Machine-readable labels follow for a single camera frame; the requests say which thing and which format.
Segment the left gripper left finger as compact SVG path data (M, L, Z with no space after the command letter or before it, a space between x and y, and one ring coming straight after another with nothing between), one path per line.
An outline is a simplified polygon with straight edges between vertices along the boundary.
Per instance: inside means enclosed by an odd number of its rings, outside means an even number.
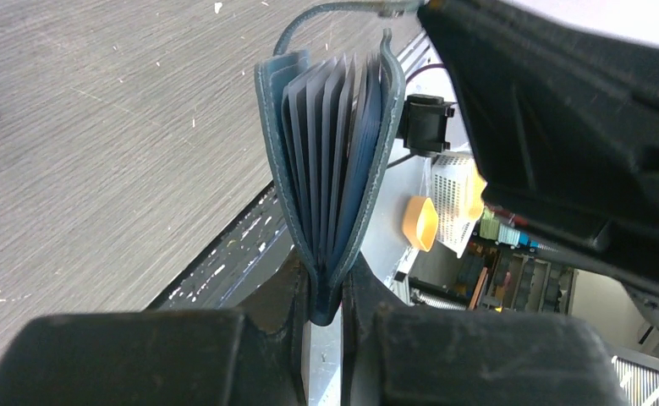
M231 308L36 318L0 360L0 405L303 405L308 287L291 251Z

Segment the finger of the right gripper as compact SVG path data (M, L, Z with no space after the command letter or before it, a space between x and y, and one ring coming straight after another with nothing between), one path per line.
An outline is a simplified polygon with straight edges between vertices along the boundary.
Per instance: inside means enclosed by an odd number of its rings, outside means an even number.
M659 48L501 1L430 1L483 199L624 285L659 329Z

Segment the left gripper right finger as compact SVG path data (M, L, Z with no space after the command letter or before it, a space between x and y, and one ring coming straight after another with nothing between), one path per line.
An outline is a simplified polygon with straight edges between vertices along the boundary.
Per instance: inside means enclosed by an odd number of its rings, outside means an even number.
M403 303L359 258L343 283L344 405L625 405L606 344L546 313Z

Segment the blue card holder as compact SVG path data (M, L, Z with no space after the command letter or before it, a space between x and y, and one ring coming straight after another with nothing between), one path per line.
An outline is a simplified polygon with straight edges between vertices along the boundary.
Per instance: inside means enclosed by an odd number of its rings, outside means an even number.
M404 109L405 77L384 30L375 54L255 66L267 160L310 281L310 320L332 322L360 255Z

